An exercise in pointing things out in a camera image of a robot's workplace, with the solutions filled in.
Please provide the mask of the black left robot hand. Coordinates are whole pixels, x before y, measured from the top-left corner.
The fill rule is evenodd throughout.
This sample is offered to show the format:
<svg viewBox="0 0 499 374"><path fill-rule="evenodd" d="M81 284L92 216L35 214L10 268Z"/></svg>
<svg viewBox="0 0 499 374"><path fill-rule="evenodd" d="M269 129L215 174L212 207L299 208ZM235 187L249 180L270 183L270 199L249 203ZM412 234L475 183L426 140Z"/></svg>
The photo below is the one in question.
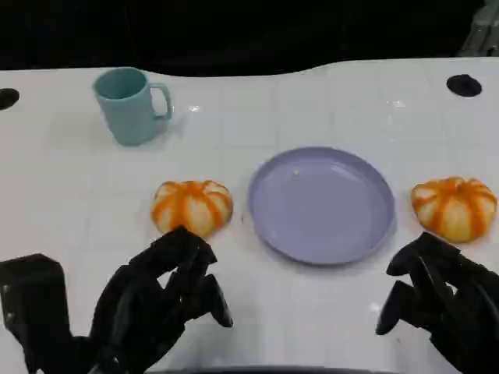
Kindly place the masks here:
<svg viewBox="0 0 499 374"><path fill-rule="evenodd" d="M233 325L216 277L217 258L180 226L119 267L97 301L90 329L92 373L144 373L173 348L190 320L212 315Z"/></svg>

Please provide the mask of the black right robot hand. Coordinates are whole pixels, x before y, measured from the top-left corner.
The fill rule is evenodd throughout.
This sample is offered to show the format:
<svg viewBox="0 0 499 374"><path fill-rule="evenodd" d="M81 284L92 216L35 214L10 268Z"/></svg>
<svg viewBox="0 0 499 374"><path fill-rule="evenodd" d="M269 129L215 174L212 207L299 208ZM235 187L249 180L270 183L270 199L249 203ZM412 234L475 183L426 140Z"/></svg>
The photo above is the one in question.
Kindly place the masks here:
<svg viewBox="0 0 499 374"><path fill-rule="evenodd" d="M498 371L498 275L440 238L423 232L392 258L395 281L376 333L404 321L430 333L430 342L461 373Z"/></svg>

